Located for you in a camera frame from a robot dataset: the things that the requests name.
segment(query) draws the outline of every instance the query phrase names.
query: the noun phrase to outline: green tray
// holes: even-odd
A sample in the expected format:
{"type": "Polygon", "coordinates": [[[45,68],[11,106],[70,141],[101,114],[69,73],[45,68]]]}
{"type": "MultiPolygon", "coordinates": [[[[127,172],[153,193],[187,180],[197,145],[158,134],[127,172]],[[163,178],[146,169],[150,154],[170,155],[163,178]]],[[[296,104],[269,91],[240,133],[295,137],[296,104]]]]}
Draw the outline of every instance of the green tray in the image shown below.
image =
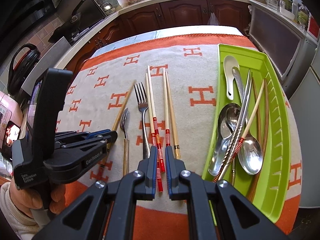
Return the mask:
{"type": "MultiPolygon", "coordinates": [[[[290,129],[287,109],[282,89],[280,87],[275,70],[264,53],[245,49],[237,46],[225,44],[218,45],[219,56],[219,78],[218,78],[218,95],[216,103],[216,112],[214,117],[213,134],[210,143],[207,161],[202,175],[203,179],[212,180],[212,175],[208,172],[208,166],[212,158],[217,140],[217,123],[221,109],[231,101],[226,96],[226,79],[224,76],[223,60],[225,56],[232,55],[240,65],[241,78],[246,83],[248,70],[252,75],[259,92],[263,79],[268,82],[269,92],[269,132],[268,143],[263,166],[259,177],[256,194],[253,204],[273,223],[275,223],[281,214],[289,182],[289,169],[291,162],[291,143],[290,129]]],[[[240,96],[234,82],[234,100],[232,101],[241,105],[240,96]]],[[[249,114],[251,114],[255,104],[254,95],[251,93],[249,114]]],[[[261,126],[264,128],[265,122],[265,98],[264,94],[260,101],[261,126]]],[[[257,136],[257,123],[254,119],[251,128],[251,134],[257,136]]],[[[230,170],[228,169],[224,179],[229,180],[230,170]]],[[[235,188],[246,196],[253,176],[248,175],[241,167],[238,158],[236,158],[236,179],[235,188]]]]}

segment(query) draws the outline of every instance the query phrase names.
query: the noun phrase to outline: human hand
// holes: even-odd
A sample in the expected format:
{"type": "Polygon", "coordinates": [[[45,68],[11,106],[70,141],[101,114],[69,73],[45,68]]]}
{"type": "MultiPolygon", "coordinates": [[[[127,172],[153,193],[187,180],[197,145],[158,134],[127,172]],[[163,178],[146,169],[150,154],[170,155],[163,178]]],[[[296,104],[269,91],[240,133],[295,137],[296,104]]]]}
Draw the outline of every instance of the human hand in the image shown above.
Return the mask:
{"type": "MultiPolygon", "coordinates": [[[[65,209],[65,197],[66,192],[65,185],[55,185],[51,192],[52,201],[49,208],[52,213],[60,214],[65,209]]],[[[33,189],[22,189],[16,188],[14,178],[10,182],[10,198],[15,206],[28,217],[33,218],[30,209],[42,208],[42,200],[40,194],[33,189]]]]}

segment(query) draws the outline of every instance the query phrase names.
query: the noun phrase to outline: white ceramic spoon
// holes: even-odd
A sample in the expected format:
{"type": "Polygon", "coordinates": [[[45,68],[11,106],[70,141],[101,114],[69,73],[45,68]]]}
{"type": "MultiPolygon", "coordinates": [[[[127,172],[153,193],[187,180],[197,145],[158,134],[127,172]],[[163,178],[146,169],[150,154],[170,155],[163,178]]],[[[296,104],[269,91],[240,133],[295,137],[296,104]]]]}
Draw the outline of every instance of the white ceramic spoon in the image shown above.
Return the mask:
{"type": "Polygon", "coordinates": [[[234,76],[232,73],[232,68],[236,67],[239,69],[239,63],[235,57],[228,55],[223,60],[224,76],[226,77],[227,83],[227,98],[233,100],[233,80],[234,76]]]}

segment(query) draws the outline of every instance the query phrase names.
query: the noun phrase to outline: brown wooden cabinet door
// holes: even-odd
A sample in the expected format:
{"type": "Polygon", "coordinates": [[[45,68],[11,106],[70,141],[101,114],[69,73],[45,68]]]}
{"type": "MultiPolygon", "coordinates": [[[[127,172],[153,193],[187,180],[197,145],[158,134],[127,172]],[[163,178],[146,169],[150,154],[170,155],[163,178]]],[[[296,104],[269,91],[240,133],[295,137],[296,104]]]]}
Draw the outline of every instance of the brown wooden cabinet door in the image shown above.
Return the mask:
{"type": "Polygon", "coordinates": [[[173,0],[161,3],[168,28],[207,25],[209,13],[206,0],[173,0]]]}
{"type": "Polygon", "coordinates": [[[220,25],[236,27],[243,35],[249,25],[251,15],[248,5],[233,0],[207,0],[209,11],[214,13],[220,25]]]}
{"type": "Polygon", "coordinates": [[[81,70],[84,61],[89,59],[95,53],[96,50],[97,48],[95,47],[92,41],[87,42],[69,61],[65,69],[71,70],[73,72],[71,82],[73,82],[73,80],[81,70]]]}
{"type": "Polygon", "coordinates": [[[121,19],[113,20],[97,34],[106,45],[129,37],[121,19]]]}
{"type": "Polygon", "coordinates": [[[129,36],[166,28],[159,4],[148,5],[120,16],[129,36]]]}

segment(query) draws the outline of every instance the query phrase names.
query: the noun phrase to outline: table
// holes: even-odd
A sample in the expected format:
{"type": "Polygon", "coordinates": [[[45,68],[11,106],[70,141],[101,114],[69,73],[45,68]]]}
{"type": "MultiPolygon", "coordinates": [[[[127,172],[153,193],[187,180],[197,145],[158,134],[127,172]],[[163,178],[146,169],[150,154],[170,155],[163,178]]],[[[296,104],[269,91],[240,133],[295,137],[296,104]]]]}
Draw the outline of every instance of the table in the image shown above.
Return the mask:
{"type": "MultiPolygon", "coordinates": [[[[150,65],[160,136],[164,138],[162,72],[168,70],[172,100],[180,140],[181,159],[186,168],[202,174],[212,135],[217,92],[217,45],[226,43],[255,49],[232,27],[188,26],[145,33],[99,49],[89,59],[67,92],[65,106],[57,121],[57,131],[96,131],[110,128],[132,81],[143,82],[150,65]]],[[[285,233],[292,229],[301,193],[301,150],[295,120],[288,103],[291,130],[292,165],[283,212],[276,223],[285,233]]],[[[129,170],[142,159],[141,115],[135,94],[127,107],[127,134],[130,139],[129,170]]],[[[110,153],[105,181],[122,177],[124,135],[110,153]]],[[[77,182],[67,185],[70,203],[96,178],[95,166],[77,182]]],[[[166,189],[165,174],[162,177],[166,189]]],[[[166,190],[156,193],[153,201],[138,201],[134,239],[185,239],[188,237],[187,209],[183,202],[169,200],[166,190]]]]}

